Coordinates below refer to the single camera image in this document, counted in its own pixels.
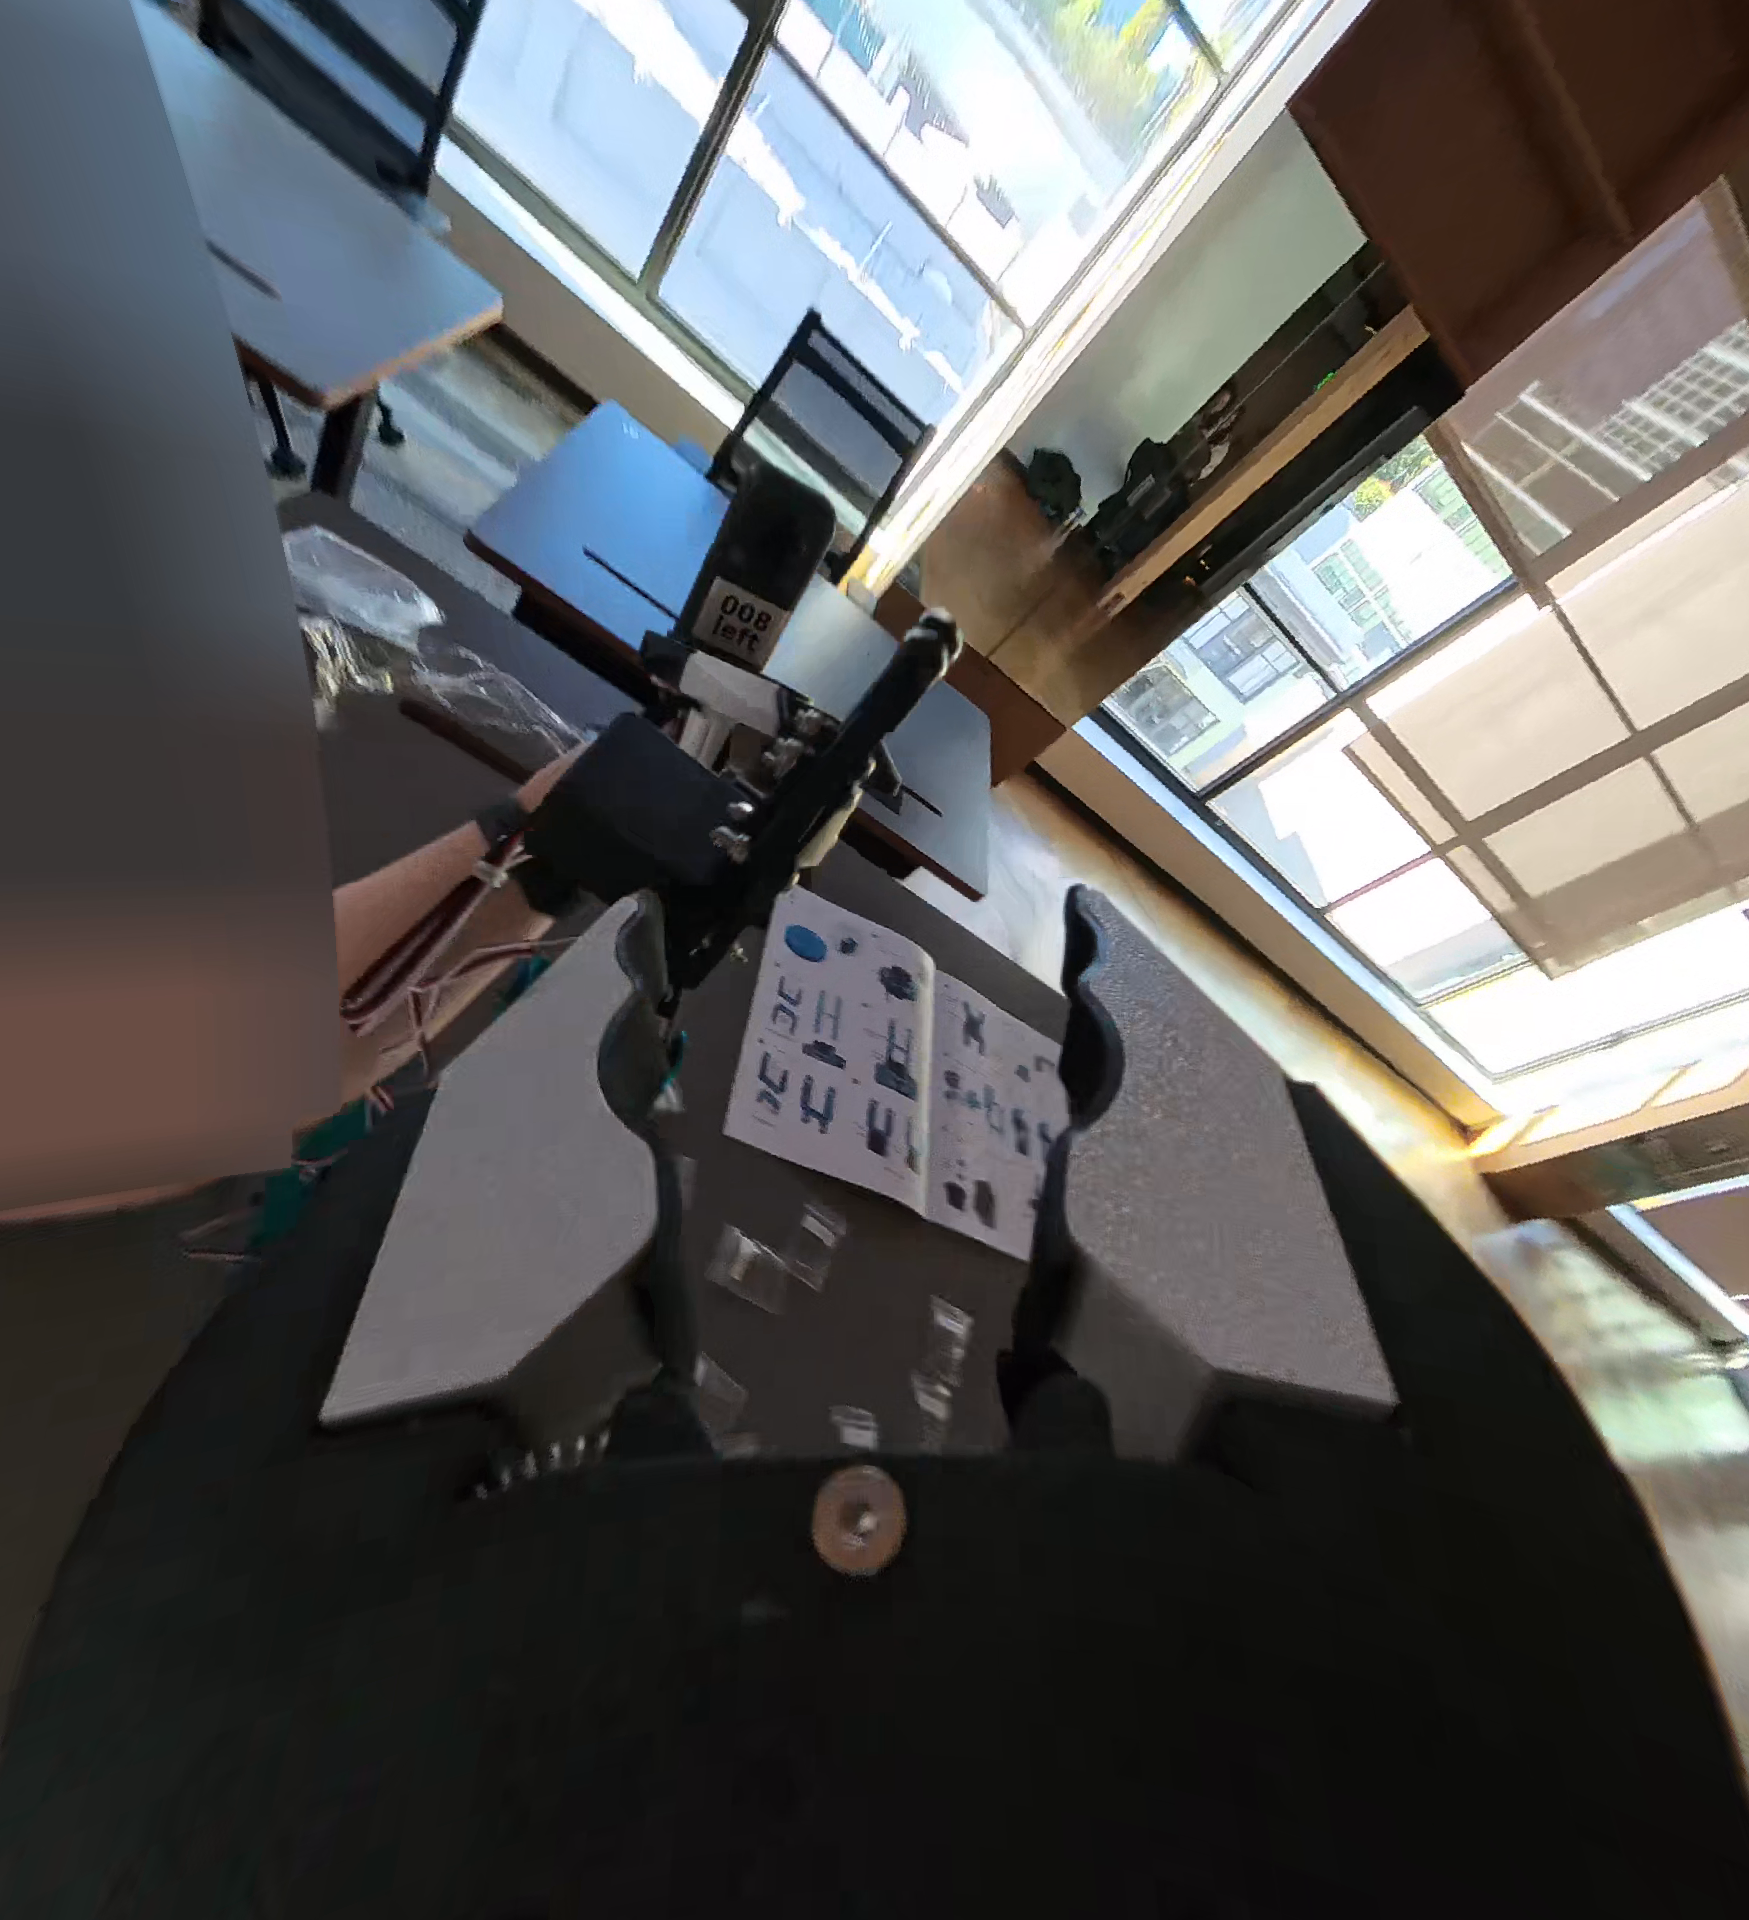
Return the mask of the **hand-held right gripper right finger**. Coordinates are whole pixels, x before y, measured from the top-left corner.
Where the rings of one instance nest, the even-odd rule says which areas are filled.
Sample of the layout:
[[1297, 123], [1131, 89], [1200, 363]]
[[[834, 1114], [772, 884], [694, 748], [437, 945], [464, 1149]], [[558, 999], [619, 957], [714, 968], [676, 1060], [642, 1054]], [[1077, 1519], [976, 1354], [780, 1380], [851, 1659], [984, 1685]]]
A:
[[1399, 1404], [1277, 1061], [1090, 884], [1062, 908], [1065, 1118], [997, 1382], [1010, 1422]]

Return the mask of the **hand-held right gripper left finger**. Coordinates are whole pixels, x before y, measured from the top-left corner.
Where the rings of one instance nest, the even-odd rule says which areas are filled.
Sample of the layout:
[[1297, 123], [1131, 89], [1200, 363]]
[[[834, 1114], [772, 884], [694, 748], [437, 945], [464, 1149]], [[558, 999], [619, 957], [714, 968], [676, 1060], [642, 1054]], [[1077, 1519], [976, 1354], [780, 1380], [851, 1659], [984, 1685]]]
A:
[[590, 1432], [694, 1387], [664, 915], [598, 915], [442, 1076], [318, 1410], [346, 1431], [472, 1405]]

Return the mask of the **blue and black toy robot arm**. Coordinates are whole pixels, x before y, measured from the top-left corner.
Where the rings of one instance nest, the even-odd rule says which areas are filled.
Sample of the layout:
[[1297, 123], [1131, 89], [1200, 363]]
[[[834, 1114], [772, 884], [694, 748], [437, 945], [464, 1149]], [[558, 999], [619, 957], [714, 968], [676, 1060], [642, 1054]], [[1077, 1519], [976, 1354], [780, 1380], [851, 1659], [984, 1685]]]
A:
[[[832, 744], [806, 753], [773, 787], [676, 787], [666, 776], [670, 742], [642, 710], [622, 712], [584, 748], [546, 805], [552, 849], [576, 881], [579, 899], [609, 906], [653, 893], [664, 924], [662, 993], [699, 985], [743, 930], [766, 924], [795, 874], [832, 849], [863, 794], [894, 781], [887, 737], [947, 676], [958, 651], [947, 611], [918, 614], [838, 721]], [[407, 1011], [414, 1049], [356, 1101], [298, 1132], [288, 1164], [254, 1189], [237, 1256], [257, 1256], [283, 1238], [329, 1170], [414, 1097], [425, 1045], [481, 988], [509, 966], [552, 960], [547, 926], [538, 938], [487, 945], [423, 977], [469, 915], [478, 882], [474, 875], [389, 948], [351, 995], [338, 995], [338, 1019], [356, 1033]]]

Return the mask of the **grey desk with slot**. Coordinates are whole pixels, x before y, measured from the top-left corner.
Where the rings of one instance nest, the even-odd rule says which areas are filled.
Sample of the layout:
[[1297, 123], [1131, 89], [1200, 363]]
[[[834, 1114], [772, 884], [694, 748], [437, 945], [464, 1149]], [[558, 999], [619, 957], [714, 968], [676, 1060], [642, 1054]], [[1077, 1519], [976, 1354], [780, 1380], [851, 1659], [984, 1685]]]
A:
[[[694, 586], [727, 510], [701, 471], [622, 406], [601, 402], [465, 533], [519, 586], [517, 616], [616, 691], [646, 701], [641, 661]], [[891, 875], [924, 870], [979, 901], [989, 882], [991, 726], [936, 685], [888, 734], [902, 783], [865, 799], [844, 838]]]
[[321, 418], [346, 502], [380, 386], [504, 316], [502, 294], [155, 4], [132, 4], [240, 365]]

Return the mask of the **dark desk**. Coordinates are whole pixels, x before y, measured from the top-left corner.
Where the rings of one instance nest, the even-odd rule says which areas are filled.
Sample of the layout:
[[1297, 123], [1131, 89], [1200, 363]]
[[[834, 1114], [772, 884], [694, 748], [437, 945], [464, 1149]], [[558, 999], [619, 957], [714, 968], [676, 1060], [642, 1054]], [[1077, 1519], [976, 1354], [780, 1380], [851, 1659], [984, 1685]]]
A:
[[[1162, 943], [1175, 963], [1342, 1114], [1442, 1222], [1471, 1244], [1505, 1217], [1452, 1120], [1330, 1022], [1280, 972], [1149, 868], [1046, 772], [989, 795], [988, 893], [970, 902], [916, 875], [918, 908], [856, 854], [827, 888], [923, 938], [958, 977], [1037, 1023], [1054, 1012], [1059, 904], [1080, 879]], [[136, 1205], [0, 1220], [0, 1725], [25, 1646], [103, 1474], [144, 1400], [241, 1274], [193, 1259], [234, 1249], [257, 1181], [236, 1176]], [[825, 1404], [870, 1390], [881, 1414], [912, 1419], [902, 1373], [933, 1291], [1003, 1331], [1013, 1273], [982, 1246], [882, 1203], [849, 1199], [843, 1273], [784, 1319], [705, 1291], [712, 1347], [756, 1393], [757, 1432], [818, 1444]]]

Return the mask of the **person's left hand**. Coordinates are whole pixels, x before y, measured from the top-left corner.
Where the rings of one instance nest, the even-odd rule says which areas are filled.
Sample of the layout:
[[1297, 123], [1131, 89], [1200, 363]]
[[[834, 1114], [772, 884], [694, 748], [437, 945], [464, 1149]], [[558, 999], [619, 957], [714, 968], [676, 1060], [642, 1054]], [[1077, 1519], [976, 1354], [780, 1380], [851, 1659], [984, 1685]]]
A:
[[509, 797], [475, 815], [474, 859], [485, 912], [481, 924], [492, 924], [496, 938], [538, 938], [579, 899], [576, 881], [552, 849], [546, 805], [583, 753], [584, 748], [579, 748], [554, 758]]

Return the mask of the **black office chair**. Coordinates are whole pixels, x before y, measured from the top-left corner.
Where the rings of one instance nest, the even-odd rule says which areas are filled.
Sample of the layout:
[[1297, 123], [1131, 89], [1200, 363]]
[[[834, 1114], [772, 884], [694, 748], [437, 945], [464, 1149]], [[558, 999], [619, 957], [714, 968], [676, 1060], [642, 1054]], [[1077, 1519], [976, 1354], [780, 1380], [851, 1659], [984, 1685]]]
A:
[[418, 207], [481, 2], [202, 2], [203, 46], [386, 197]]
[[838, 586], [893, 508], [933, 424], [809, 308], [717, 444], [712, 484], [731, 493], [756, 467], [770, 466], [762, 434], [781, 450], [780, 467], [806, 475], [837, 503], [838, 533], [825, 574]]

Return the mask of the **open instruction booklet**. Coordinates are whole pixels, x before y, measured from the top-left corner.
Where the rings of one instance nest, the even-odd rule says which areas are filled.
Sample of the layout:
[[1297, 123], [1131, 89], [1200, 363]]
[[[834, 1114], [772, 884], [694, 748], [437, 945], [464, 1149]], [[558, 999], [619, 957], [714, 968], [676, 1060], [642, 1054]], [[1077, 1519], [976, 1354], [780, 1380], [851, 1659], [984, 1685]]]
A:
[[1062, 1044], [902, 934], [781, 894], [724, 1132], [1029, 1261], [1067, 1126]]

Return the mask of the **crumpled clear plastic wrap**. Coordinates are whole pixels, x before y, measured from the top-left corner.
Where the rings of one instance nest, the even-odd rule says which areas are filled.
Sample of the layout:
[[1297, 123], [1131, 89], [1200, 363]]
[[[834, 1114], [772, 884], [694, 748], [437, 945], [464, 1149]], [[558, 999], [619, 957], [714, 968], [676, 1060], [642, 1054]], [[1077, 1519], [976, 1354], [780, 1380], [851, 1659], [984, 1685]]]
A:
[[323, 526], [282, 536], [315, 721], [335, 730], [348, 702], [377, 701], [468, 755], [523, 767], [593, 744], [513, 674], [448, 635], [436, 597], [398, 568]]

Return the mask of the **beige roller window blind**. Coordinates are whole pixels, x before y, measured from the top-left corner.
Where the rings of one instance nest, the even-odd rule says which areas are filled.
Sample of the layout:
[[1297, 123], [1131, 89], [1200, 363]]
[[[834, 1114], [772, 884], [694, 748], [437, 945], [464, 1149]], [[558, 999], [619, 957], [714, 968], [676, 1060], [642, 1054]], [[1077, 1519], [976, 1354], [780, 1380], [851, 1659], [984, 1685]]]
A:
[[1441, 421], [1518, 591], [1353, 766], [1558, 977], [1749, 899], [1749, 233], [1713, 184]]

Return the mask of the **wooden shelf cabinet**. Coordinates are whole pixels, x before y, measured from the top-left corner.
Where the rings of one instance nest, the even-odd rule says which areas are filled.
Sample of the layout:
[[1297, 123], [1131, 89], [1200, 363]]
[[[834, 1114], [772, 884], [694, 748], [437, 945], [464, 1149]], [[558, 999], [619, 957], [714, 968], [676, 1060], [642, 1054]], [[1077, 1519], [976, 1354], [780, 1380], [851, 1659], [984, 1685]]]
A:
[[991, 787], [1747, 154], [1749, 2], [1367, 4], [918, 553]]

